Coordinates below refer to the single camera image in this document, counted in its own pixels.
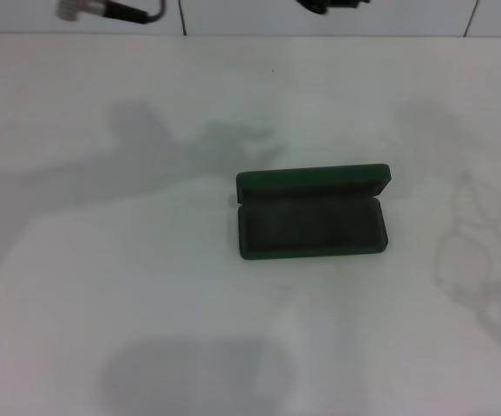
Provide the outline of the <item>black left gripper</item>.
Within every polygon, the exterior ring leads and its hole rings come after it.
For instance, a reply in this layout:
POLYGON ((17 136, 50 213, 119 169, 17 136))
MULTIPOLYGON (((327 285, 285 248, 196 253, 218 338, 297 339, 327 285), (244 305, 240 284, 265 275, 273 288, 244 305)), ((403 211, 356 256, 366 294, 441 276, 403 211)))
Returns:
POLYGON ((370 3, 370 0, 296 0, 307 11, 323 16, 330 9, 356 9, 362 3, 370 3))

